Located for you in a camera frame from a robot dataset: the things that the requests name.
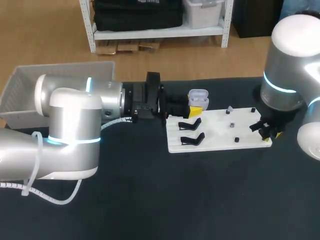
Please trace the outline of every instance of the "white shelf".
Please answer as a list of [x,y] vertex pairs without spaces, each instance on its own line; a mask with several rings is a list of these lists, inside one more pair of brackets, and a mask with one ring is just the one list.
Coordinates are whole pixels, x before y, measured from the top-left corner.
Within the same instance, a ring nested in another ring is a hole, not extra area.
[[143,31],[98,31],[95,23],[92,25],[90,17],[90,0],[79,0],[83,22],[92,53],[96,52],[96,40],[119,40],[119,39],[157,39],[157,38],[177,38],[195,36],[216,36],[222,35],[221,47],[228,46],[229,31],[232,17],[234,0],[225,0],[224,18],[220,19],[218,26],[192,29],[184,24],[179,27],[154,29]]
[[157,38],[177,38],[194,36],[222,35],[224,28],[221,25],[192,29],[187,25],[178,27],[153,29],[143,31],[96,31],[95,40],[115,40],[115,39],[157,39]]

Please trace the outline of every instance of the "screw hole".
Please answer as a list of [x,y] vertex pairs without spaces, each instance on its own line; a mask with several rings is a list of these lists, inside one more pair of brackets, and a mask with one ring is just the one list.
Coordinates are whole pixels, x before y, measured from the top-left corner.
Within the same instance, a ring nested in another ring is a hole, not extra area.
[[105,111],[105,112],[104,112],[104,115],[105,115],[106,117],[110,117],[111,114],[112,114],[111,111]]

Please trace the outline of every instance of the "white plastic board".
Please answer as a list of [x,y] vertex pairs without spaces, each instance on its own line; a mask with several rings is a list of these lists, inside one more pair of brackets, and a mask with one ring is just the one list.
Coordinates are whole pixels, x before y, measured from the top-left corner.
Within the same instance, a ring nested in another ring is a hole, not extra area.
[[[230,114],[226,114],[226,109],[203,111],[189,119],[170,115],[166,121],[168,150],[170,153],[190,153],[271,147],[271,139],[264,141],[258,131],[252,132],[249,128],[260,117],[258,110],[251,112],[251,107],[235,108]],[[202,122],[195,131],[179,130],[179,122],[193,124],[198,118]],[[205,138],[199,146],[182,145],[180,137],[196,139],[200,133],[204,133]]]

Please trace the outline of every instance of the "black table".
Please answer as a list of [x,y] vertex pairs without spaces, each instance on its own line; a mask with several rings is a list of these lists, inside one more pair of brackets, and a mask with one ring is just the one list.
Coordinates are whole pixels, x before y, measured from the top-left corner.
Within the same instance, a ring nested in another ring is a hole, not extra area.
[[[254,107],[261,78],[165,82],[209,91],[209,109]],[[32,240],[318,240],[320,162],[298,146],[304,109],[271,148],[170,154],[159,121],[102,133],[97,173],[59,206],[0,189],[0,238]],[[25,129],[31,133],[34,129]],[[57,199],[75,181],[35,181]]]

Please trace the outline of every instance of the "white plastic crate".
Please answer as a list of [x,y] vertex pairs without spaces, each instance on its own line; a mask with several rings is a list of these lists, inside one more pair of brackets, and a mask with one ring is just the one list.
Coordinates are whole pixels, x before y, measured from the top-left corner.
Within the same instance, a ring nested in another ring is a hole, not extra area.
[[0,119],[5,120],[11,129],[49,126],[49,118],[37,113],[34,100],[36,82],[43,74],[112,81],[115,63],[99,61],[17,66],[0,97]]
[[225,0],[183,0],[187,22],[192,29],[217,26]]

